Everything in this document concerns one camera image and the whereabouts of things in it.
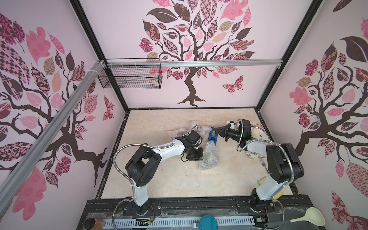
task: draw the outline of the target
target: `marble floor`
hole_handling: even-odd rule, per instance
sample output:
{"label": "marble floor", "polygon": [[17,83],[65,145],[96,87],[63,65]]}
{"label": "marble floor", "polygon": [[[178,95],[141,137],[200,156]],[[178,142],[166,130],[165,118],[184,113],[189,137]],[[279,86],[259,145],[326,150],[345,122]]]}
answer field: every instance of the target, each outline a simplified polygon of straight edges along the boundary
{"label": "marble floor", "polygon": [[[171,141],[167,131],[181,127],[190,128],[192,121],[199,121],[210,127],[226,125],[226,121],[247,119],[259,122],[254,109],[169,109],[132,110],[119,148],[132,143],[162,145]],[[205,146],[208,134],[200,147]],[[259,159],[250,159],[245,151],[236,151],[234,140],[225,142],[218,136],[217,151],[219,164],[209,170],[199,170],[198,161],[182,162],[180,156],[160,163],[153,179],[148,184],[150,197],[214,197],[250,195],[257,181],[267,175]],[[118,166],[125,171],[125,165],[138,147],[122,150],[117,156]],[[289,187],[285,195],[291,195]],[[114,166],[111,167],[102,199],[124,198],[132,195],[130,183]]]}

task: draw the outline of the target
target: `pink wall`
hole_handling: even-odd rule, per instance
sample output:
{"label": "pink wall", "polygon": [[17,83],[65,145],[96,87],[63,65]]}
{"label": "pink wall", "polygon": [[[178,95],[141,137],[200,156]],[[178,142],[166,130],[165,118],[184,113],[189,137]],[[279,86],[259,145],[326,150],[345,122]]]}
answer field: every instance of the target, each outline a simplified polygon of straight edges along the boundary
{"label": "pink wall", "polygon": [[[68,1],[11,1],[0,13],[2,183],[97,58]],[[123,116],[113,90],[98,80],[92,84],[0,228],[76,228],[85,202],[95,197]]]}
{"label": "pink wall", "polygon": [[[149,56],[162,61],[184,61],[235,60],[239,56],[280,59],[311,0],[81,2],[107,58]],[[203,30],[190,26],[196,25],[198,18],[203,22]],[[150,23],[153,27],[150,33],[154,36],[146,34]],[[239,28],[232,32],[237,23]],[[207,45],[216,47],[211,52]],[[215,67],[190,68],[189,74],[185,74],[184,67],[165,69],[161,89],[121,91],[129,107],[255,106],[274,69],[274,66],[234,67],[228,71]],[[197,75],[199,70],[205,71],[206,76]],[[178,74],[175,77],[167,74],[170,72]]]}
{"label": "pink wall", "polygon": [[365,229],[368,2],[338,3],[325,1],[261,112],[276,141],[301,154],[296,184],[326,229]]}

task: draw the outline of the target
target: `yellow sponge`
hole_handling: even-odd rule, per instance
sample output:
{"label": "yellow sponge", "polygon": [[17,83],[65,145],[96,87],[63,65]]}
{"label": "yellow sponge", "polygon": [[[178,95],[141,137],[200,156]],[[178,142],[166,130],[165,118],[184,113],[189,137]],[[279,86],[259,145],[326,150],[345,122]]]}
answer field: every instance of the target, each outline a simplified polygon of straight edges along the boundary
{"label": "yellow sponge", "polygon": [[[261,185],[267,177],[262,178],[261,180],[258,181],[258,184]],[[275,200],[277,200],[280,196],[282,196],[284,193],[282,191],[280,191],[279,193],[276,194],[275,196]]]}

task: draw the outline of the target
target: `wire mesh basket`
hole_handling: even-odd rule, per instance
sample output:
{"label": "wire mesh basket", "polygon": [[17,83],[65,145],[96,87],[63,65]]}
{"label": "wire mesh basket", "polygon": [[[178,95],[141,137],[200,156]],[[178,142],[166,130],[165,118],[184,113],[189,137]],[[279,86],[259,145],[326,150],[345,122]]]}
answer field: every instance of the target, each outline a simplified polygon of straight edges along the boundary
{"label": "wire mesh basket", "polygon": [[107,67],[98,76],[102,87],[112,88],[114,82],[116,82],[119,88],[161,89],[162,70],[160,59],[135,59],[146,59],[147,62],[125,61],[107,64]]}

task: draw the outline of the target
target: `container lid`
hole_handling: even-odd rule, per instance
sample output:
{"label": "container lid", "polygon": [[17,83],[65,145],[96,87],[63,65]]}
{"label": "container lid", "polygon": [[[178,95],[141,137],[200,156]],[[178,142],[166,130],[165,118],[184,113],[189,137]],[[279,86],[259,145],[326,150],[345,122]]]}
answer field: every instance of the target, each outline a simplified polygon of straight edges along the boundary
{"label": "container lid", "polygon": [[94,218],[89,218],[89,219],[86,219],[83,227],[87,230],[90,230],[93,228],[93,226],[95,226],[95,223],[96,223],[96,220]]}
{"label": "container lid", "polygon": [[212,216],[204,216],[199,222],[200,230],[217,230],[217,221]]}

